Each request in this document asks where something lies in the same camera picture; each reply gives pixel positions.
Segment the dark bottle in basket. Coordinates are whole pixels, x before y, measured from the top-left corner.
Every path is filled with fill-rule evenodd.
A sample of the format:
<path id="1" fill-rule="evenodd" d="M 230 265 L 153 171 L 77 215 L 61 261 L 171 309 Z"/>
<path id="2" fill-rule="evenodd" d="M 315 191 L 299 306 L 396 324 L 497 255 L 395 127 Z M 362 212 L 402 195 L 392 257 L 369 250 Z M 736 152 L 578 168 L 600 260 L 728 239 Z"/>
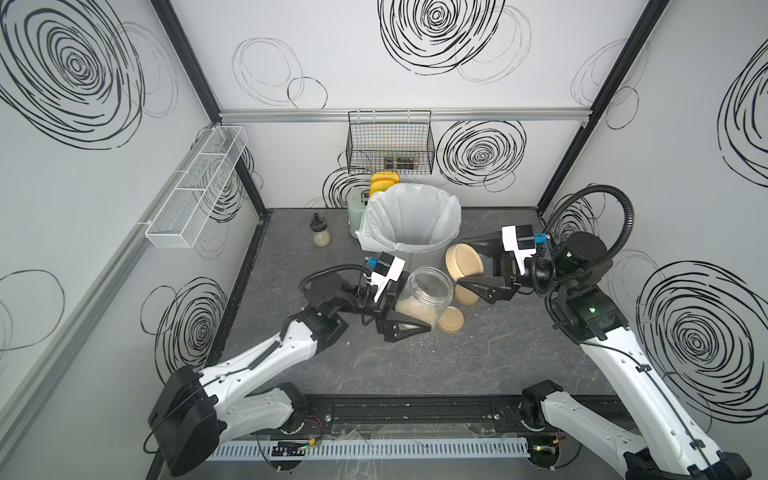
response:
<path id="1" fill-rule="evenodd" d="M 416 171 L 419 169 L 419 162 L 412 157 L 385 157 L 384 169 L 391 171 Z"/>

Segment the white plastic bin liner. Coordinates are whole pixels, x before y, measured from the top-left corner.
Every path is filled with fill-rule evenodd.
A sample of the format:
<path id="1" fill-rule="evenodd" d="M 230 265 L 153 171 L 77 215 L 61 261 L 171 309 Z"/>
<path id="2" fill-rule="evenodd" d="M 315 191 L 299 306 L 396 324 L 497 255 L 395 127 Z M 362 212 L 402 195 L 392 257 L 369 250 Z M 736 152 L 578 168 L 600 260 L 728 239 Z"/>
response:
<path id="1" fill-rule="evenodd" d="M 422 254 L 453 241 L 461 221 L 455 195 L 432 185 L 398 183 L 370 198 L 356 234 L 364 251 Z"/>

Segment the metal mesh trash bin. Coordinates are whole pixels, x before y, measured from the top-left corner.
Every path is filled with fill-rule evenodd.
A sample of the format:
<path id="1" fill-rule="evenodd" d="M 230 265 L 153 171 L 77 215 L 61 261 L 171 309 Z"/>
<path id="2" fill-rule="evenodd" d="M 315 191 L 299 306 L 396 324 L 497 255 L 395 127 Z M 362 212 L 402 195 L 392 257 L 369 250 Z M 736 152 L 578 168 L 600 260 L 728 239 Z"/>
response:
<path id="1" fill-rule="evenodd" d="M 396 243 L 388 253 L 405 261 L 404 269 L 412 272 L 420 267 L 440 268 L 444 263 L 448 243 Z"/>

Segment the aluminium wall rail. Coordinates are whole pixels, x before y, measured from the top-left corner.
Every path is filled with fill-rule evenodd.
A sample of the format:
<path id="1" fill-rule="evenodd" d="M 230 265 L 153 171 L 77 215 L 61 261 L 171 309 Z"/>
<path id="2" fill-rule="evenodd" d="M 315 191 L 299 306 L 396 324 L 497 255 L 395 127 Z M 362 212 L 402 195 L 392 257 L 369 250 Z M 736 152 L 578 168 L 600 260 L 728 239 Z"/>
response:
<path id="1" fill-rule="evenodd" d="M 233 109 L 223 110 L 225 123 L 320 123 L 399 121 L 577 121 L 587 122 L 587 107 L 534 108 L 403 108 L 403 109 Z"/>

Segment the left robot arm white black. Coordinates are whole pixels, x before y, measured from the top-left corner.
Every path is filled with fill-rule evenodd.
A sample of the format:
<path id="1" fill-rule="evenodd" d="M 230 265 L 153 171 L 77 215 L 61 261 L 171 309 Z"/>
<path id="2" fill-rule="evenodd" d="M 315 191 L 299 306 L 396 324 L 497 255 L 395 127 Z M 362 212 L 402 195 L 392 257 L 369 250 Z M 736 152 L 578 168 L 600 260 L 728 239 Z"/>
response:
<path id="1" fill-rule="evenodd" d="M 360 273 L 352 285 L 342 272 Z M 379 274 L 361 265 L 342 264 L 303 278 L 299 292 L 307 301 L 288 316 L 278 333 L 246 352 L 199 371 L 185 365 L 170 374 L 148 418 L 173 477 L 185 475 L 223 443 L 263 430 L 300 430 L 307 402 L 290 382 L 264 390 L 269 380 L 334 345 L 348 328 L 343 314 L 375 322 L 388 342 L 430 331 L 430 326 L 396 311 L 411 275 Z"/>

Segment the small bottle black pump top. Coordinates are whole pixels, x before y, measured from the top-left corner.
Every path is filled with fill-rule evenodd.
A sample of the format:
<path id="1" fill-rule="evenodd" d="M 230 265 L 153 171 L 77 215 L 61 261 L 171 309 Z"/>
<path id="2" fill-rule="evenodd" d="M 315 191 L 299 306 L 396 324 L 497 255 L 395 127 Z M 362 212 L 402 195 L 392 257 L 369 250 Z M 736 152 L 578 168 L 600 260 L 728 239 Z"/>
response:
<path id="1" fill-rule="evenodd" d="M 317 247 L 327 247 L 331 243 L 331 233 L 328 230 L 328 222 L 324 216 L 314 212 L 309 227 L 313 232 L 313 241 Z"/>

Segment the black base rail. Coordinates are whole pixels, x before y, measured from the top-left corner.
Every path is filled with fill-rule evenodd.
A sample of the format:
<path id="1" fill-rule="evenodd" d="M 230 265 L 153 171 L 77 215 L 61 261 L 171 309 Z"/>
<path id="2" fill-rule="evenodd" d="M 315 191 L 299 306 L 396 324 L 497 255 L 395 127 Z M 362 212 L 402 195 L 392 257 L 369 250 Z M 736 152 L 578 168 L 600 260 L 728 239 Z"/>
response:
<path id="1" fill-rule="evenodd" d="M 307 394 L 304 426 L 293 436 L 331 434 L 342 427 L 383 425 L 470 424 L 489 427 L 493 433 L 532 432 L 523 425 L 513 395 L 336 395 Z"/>

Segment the mint green toaster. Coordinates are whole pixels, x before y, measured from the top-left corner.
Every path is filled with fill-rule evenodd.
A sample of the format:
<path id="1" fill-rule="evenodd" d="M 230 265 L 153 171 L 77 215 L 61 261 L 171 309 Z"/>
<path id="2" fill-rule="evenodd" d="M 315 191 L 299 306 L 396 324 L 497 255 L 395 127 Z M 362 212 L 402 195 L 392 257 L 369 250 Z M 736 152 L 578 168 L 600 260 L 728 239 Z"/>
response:
<path id="1" fill-rule="evenodd" d="M 368 187 L 353 187 L 346 196 L 347 225 L 353 238 L 357 237 L 357 231 L 360 228 L 368 200 Z"/>

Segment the white mesh wall shelf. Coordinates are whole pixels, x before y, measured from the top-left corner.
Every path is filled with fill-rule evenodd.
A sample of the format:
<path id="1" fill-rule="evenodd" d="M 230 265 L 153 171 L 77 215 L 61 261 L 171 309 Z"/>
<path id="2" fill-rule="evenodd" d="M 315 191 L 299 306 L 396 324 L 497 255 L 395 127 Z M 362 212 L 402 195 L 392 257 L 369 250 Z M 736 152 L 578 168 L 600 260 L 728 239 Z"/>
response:
<path id="1" fill-rule="evenodd" d="M 159 249 L 195 246 L 247 145 L 240 126 L 201 131 L 171 193 L 150 221 L 145 237 Z"/>

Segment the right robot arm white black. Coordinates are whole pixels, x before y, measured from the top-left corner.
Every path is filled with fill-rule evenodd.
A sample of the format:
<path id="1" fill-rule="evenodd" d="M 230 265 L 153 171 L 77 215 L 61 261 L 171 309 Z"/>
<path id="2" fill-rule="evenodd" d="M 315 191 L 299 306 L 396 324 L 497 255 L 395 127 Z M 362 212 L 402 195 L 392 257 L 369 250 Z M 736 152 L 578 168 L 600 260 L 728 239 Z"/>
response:
<path id="1" fill-rule="evenodd" d="M 494 274 L 462 278 L 460 285 L 488 303 L 532 289 L 544 299 L 555 327 L 600 368 L 639 431 L 633 434 L 593 412 L 551 380 L 524 389 L 523 425 L 565 431 L 625 479 L 748 479 L 746 461 L 722 450 L 683 409 L 626 317 L 598 286 L 630 233 L 623 227 L 611 246 L 588 232 L 556 244 L 548 233 L 533 234 L 524 226 L 465 239 L 492 260 Z"/>

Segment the yellow toast slice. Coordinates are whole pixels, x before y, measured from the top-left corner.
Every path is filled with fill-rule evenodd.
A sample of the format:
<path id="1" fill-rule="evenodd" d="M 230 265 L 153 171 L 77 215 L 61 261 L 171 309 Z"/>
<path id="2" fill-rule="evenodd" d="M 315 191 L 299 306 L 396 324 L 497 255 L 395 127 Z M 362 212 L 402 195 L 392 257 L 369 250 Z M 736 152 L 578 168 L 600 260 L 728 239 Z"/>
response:
<path id="1" fill-rule="evenodd" d="M 397 172 L 393 172 L 393 171 L 377 172 L 372 176 L 371 182 L 377 182 L 377 181 L 390 181 L 394 183 L 399 183 L 400 175 Z"/>
<path id="2" fill-rule="evenodd" d="M 389 178 L 381 178 L 373 180 L 369 187 L 369 197 L 372 197 L 374 194 L 379 192 L 384 192 L 387 189 L 391 188 L 394 185 L 397 185 L 399 183 L 398 180 L 389 179 Z"/>

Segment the rice jar tan lid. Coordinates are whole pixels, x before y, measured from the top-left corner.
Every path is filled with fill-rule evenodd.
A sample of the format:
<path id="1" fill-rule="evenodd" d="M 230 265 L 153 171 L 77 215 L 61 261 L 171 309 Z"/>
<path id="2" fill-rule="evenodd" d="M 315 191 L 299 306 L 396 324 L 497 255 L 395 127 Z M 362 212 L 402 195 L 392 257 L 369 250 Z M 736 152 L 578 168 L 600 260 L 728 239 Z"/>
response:
<path id="1" fill-rule="evenodd" d="M 435 327 L 453 300 L 452 279 L 432 266 L 412 272 L 398 296 L 395 310 Z"/>

